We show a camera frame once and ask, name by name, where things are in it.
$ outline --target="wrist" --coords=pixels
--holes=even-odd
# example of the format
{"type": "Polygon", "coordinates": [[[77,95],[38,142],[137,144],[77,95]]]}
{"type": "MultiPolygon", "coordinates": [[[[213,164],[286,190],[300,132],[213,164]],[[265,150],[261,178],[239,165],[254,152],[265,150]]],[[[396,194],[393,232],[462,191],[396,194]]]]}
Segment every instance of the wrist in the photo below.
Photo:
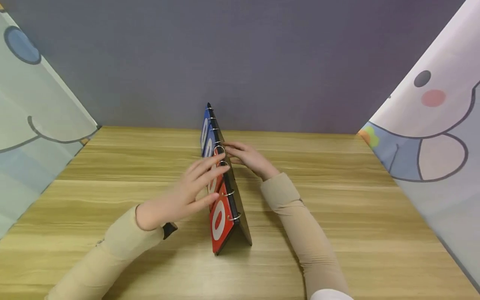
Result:
{"type": "Polygon", "coordinates": [[[277,168],[275,168],[274,166],[271,166],[270,168],[265,170],[265,172],[262,173],[261,177],[262,177],[263,181],[267,181],[270,178],[275,177],[278,174],[280,174],[280,171],[277,168]]]}
{"type": "Polygon", "coordinates": [[[137,226],[143,231],[155,230],[162,225],[162,221],[154,214],[156,209],[151,206],[152,202],[146,201],[137,206],[135,210],[137,226]]]}

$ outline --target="white digit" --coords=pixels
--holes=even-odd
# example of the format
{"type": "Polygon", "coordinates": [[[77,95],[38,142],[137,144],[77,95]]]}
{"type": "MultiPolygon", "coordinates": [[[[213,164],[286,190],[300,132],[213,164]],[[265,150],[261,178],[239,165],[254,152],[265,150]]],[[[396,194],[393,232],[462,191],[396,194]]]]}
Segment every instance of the white digit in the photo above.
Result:
{"type": "Polygon", "coordinates": [[[216,187],[216,177],[213,178],[213,180],[208,185],[208,193],[211,194],[211,193],[215,192],[215,187],[216,187]]]}
{"type": "Polygon", "coordinates": [[[223,229],[225,228],[225,206],[223,205],[223,201],[218,201],[215,206],[215,211],[213,213],[212,219],[212,233],[213,239],[218,240],[222,236],[223,229]],[[218,214],[222,213],[222,219],[220,220],[220,224],[218,227],[215,228],[216,219],[218,218],[218,214]]]}
{"type": "Polygon", "coordinates": [[[212,156],[212,154],[213,154],[212,145],[213,145],[212,139],[208,139],[207,146],[206,146],[206,149],[205,149],[205,157],[212,156]]]}
{"type": "Polygon", "coordinates": [[[208,119],[205,118],[204,127],[202,128],[202,134],[200,135],[200,141],[202,143],[202,150],[205,147],[205,140],[207,139],[208,119]]]}

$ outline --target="finger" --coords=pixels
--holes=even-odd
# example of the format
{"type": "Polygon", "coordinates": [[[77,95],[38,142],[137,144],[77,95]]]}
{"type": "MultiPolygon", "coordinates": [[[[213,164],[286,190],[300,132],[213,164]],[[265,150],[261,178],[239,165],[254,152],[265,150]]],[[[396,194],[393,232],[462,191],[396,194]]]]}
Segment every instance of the finger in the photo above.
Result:
{"type": "Polygon", "coordinates": [[[195,169],[196,167],[198,167],[199,164],[201,164],[203,161],[203,158],[202,159],[199,159],[199,160],[196,160],[193,164],[191,164],[188,169],[185,171],[185,175],[189,174],[190,172],[193,171],[193,169],[195,169]]]}
{"type": "Polygon", "coordinates": [[[244,143],[240,143],[240,142],[223,142],[223,145],[234,147],[234,148],[237,148],[237,149],[243,150],[243,151],[246,151],[250,148],[249,146],[245,145],[244,143]]]}
{"type": "Polygon", "coordinates": [[[230,162],[235,165],[245,165],[241,159],[236,157],[231,158],[230,162]]]}
{"type": "Polygon", "coordinates": [[[245,157],[245,155],[247,154],[245,151],[242,151],[242,150],[239,150],[239,149],[235,149],[235,148],[232,148],[232,147],[225,147],[225,151],[234,156],[234,157],[238,157],[240,159],[243,159],[245,157]]]}
{"type": "Polygon", "coordinates": [[[193,182],[193,190],[200,191],[202,188],[207,186],[213,178],[218,177],[219,175],[227,172],[230,169],[230,166],[221,166],[211,169],[210,171],[206,172],[202,176],[200,176],[197,180],[193,182]]]}
{"type": "Polygon", "coordinates": [[[224,158],[225,158],[225,153],[204,158],[202,162],[195,169],[193,169],[188,175],[190,180],[192,181],[196,180],[197,178],[202,176],[205,172],[207,172],[213,165],[216,165],[220,160],[224,158]]]}
{"type": "Polygon", "coordinates": [[[215,200],[218,199],[218,197],[219,197],[219,194],[214,192],[214,193],[208,194],[207,196],[203,197],[200,200],[193,201],[192,203],[188,204],[186,207],[188,214],[192,215],[201,211],[202,209],[206,208],[207,206],[215,202],[215,200]]]}

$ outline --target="blue circle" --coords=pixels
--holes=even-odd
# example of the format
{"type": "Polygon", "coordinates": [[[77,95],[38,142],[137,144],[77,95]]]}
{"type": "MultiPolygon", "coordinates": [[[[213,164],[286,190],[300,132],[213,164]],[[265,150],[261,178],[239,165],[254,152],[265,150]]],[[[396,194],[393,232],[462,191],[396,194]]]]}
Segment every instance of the blue circle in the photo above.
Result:
{"type": "Polygon", "coordinates": [[[3,37],[8,49],[21,61],[36,65],[42,60],[38,49],[35,48],[20,28],[15,26],[8,27],[5,29],[3,37]]]}

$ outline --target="right hand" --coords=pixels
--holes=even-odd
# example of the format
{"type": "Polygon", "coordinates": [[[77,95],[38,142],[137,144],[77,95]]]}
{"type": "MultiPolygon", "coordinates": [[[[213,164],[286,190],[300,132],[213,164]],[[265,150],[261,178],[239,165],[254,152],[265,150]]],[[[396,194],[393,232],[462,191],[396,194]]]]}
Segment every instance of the right hand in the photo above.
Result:
{"type": "Polygon", "coordinates": [[[216,192],[197,201],[195,197],[213,178],[230,169],[230,166],[211,169],[224,157],[222,153],[197,160],[162,195],[140,204],[136,210],[138,227],[145,231],[153,230],[162,224],[179,221],[215,202],[219,197],[216,192]]]}
{"type": "Polygon", "coordinates": [[[268,159],[261,155],[255,148],[240,142],[224,142],[225,151],[232,164],[245,165],[263,181],[267,181],[280,172],[268,159]]]}

